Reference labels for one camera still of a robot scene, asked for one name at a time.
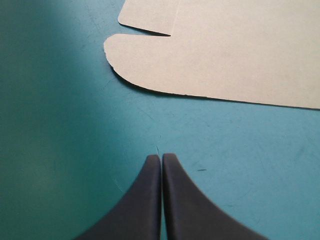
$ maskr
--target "cardboard edge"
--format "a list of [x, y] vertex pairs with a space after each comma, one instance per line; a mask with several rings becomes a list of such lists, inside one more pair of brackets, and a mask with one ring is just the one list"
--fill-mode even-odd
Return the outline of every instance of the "cardboard edge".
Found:
[[123, 35], [133, 35], [133, 34], [123, 34], [123, 33], [116, 33], [111, 36], [109, 36], [103, 43], [103, 50], [105, 53], [106, 60], [108, 61], [109, 65], [113, 69], [113, 71], [121, 78], [123, 79], [127, 84], [130, 84], [132, 86], [135, 86], [137, 88], [140, 88], [142, 90], [147, 90], [153, 93], [158, 94], [165, 94], [170, 96], [180, 96], [180, 97], [188, 97], [188, 98], [194, 98], [194, 99], [203, 99], [203, 100], [219, 100], [223, 102], [235, 102], [235, 103], [245, 103], [245, 104], [254, 104], [254, 105], [263, 105], [263, 106], [272, 106], [272, 107], [285, 107], [290, 109], [303, 109], [303, 110], [314, 110], [314, 111], [320, 111], [317, 107], [306, 107], [306, 106], [291, 106], [291, 105], [280, 105], [280, 104], [271, 104], [271, 103], [263, 103], [263, 102], [251, 102], [251, 101], [240, 101], [235, 99], [223, 99], [223, 98], [215, 98], [210, 96], [204, 96], [204, 95], [189, 95], [189, 94], [182, 94], [177, 92], [168, 92], [168, 91], [161, 91], [157, 89], [151, 89], [148, 87], [145, 87], [143, 85], [137, 84], [135, 82], [130, 81], [129, 79], [126, 79], [124, 75], [122, 75], [120, 72], [121, 66], [116, 66], [113, 64], [111, 58], [108, 58], [108, 41], [110, 41], [112, 38], [116, 38], [117, 36], [123, 36]]

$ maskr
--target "cardboard sheet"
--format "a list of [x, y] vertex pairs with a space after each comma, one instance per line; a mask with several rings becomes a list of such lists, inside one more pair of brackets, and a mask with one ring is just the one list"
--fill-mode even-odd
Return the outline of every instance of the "cardboard sheet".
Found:
[[110, 65], [154, 91], [320, 108], [320, 1], [180, 0], [171, 21], [171, 36], [109, 37]]

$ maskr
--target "scratch mark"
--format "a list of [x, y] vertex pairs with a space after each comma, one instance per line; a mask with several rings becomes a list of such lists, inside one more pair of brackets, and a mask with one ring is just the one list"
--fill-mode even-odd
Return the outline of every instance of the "scratch mark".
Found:
[[120, 184], [118, 183], [117, 179], [112, 178], [112, 181], [114, 182], [114, 184], [116, 185], [116, 187], [120, 190], [120, 192], [124, 193], [124, 190], [122, 189], [122, 187], [121, 187]]
[[150, 116], [146, 111], [144, 111], [141, 107], [137, 107], [141, 112], [143, 112], [145, 115], [147, 115], [152, 121], [155, 122], [154, 118], [152, 116]]
[[245, 194], [243, 194], [242, 196], [238, 197], [237, 200], [242, 199], [243, 197], [245, 197], [246, 195], [248, 195], [248, 193], [250, 193], [252, 190], [252, 188], [250, 188]]
[[159, 153], [158, 145], [156, 145], [156, 151], [158, 152], [158, 156], [159, 156], [159, 158], [160, 158], [160, 153]]

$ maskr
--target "teal cutting mat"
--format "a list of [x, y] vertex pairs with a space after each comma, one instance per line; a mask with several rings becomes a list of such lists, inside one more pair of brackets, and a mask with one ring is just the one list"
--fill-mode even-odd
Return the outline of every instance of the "teal cutting mat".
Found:
[[118, 24], [123, 2], [1, 1], [0, 239], [72, 239], [167, 152], [246, 226], [320, 239], [320, 111], [131, 86], [103, 50], [145, 34]]

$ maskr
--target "cardboard flap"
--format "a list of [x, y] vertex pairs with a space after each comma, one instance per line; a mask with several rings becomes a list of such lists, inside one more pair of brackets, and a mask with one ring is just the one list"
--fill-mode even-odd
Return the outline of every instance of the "cardboard flap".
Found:
[[126, 0], [119, 14], [120, 24], [171, 35], [179, 0]]

